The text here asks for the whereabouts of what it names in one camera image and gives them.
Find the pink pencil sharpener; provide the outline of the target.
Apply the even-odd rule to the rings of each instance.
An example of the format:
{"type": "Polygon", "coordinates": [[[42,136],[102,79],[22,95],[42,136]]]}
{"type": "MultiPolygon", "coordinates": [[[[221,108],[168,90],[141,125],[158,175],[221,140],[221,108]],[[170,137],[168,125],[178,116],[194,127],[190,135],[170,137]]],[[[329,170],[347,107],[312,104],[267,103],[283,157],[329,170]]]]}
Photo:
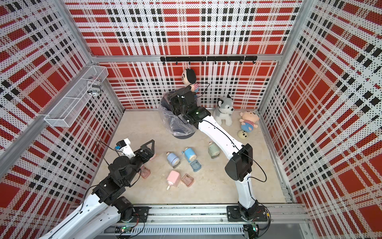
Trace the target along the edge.
{"type": "Polygon", "coordinates": [[[177,187],[181,180],[181,175],[178,171],[172,170],[167,177],[167,190],[170,190],[171,187],[177,187]]]}

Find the bright blue pencil sharpener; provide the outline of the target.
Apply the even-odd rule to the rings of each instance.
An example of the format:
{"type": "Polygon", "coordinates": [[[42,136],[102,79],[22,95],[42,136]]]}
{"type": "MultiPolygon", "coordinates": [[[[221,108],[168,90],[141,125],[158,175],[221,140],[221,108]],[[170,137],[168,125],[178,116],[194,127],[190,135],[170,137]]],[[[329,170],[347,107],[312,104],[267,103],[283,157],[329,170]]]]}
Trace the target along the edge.
{"type": "Polygon", "coordinates": [[[185,159],[187,160],[187,162],[189,162],[189,163],[191,163],[197,159],[196,153],[190,147],[185,148],[185,150],[182,152],[182,154],[185,157],[185,159]]]}

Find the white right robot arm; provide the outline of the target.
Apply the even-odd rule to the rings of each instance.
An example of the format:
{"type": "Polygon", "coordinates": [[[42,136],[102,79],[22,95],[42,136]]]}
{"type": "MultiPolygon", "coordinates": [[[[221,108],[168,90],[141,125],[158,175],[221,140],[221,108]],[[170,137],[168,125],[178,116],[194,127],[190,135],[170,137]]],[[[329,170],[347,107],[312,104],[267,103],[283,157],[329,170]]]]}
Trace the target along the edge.
{"type": "Polygon", "coordinates": [[[252,195],[250,181],[253,165],[252,146],[243,145],[234,139],[206,108],[198,106],[190,87],[166,93],[164,102],[175,116],[181,117],[183,123],[193,125],[205,133],[225,154],[228,159],[225,172],[235,181],[241,217],[248,221],[253,219],[259,204],[252,195]]]}

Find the light blue pencil sharpener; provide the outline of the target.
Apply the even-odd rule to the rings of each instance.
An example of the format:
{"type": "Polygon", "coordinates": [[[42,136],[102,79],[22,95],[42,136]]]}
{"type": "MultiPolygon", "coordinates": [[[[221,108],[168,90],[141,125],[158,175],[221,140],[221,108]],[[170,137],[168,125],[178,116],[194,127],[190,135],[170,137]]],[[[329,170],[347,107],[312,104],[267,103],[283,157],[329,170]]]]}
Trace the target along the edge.
{"type": "Polygon", "coordinates": [[[180,164],[179,157],[172,152],[167,152],[167,161],[173,168],[176,168],[180,164]]]}

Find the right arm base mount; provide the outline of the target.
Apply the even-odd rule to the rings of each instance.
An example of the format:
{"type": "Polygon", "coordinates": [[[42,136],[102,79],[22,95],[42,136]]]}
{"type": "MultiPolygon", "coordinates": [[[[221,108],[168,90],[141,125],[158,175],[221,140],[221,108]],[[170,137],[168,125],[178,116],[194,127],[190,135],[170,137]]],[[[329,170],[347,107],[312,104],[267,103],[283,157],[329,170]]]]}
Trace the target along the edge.
{"type": "Polygon", "coordinates": [[[268,214],[262,205],[253,205],[249,209],[238,206],[227,206],[227,219],[229,222],[267,222],[268,214]]]}

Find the pink sharpener shavings tray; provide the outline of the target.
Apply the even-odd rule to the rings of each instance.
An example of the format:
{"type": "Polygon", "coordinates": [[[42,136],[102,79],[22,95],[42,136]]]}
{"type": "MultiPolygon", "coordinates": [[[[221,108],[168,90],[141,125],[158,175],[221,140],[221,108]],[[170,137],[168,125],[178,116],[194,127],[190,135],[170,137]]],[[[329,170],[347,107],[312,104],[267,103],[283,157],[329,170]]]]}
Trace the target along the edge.
{"type": "Polygon", "coordinates": [[[181,181],[182,181],[187,187],[191,187],[195,180],[194,180],[193,177],[191,177],[189,174],[186,173],[186,174],[181,178],[181,181]]]}

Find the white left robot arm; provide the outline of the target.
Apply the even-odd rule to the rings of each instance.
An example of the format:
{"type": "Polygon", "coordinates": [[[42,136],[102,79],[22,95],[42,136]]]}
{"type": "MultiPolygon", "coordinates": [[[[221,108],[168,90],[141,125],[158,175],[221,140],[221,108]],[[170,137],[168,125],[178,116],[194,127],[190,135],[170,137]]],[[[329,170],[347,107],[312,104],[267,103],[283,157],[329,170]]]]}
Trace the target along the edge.
{"type": "Polygon", "coordinates": [[[133,204],[123,196],[136,184],[136,175],[155,154],[152,139],[133,151],[128,139],[117,143],[122,155],[109,166],[109,174],[92,187],[92,193],[69,216],[45,235],[44,239],[93,239],[109,226],[138,219],[133,204]]]}

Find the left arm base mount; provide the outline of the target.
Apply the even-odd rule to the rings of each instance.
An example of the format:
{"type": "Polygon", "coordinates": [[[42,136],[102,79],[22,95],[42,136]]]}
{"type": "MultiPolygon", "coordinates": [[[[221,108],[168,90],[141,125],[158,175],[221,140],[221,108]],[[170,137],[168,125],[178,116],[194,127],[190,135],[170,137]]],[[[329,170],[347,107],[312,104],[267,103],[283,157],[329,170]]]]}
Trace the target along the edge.
{"type": "Polygon", "coordinates": [[[120,214],[120,221],[124,223],[147,222],[150,207],[133,206],[125,209],[120,214]]]}

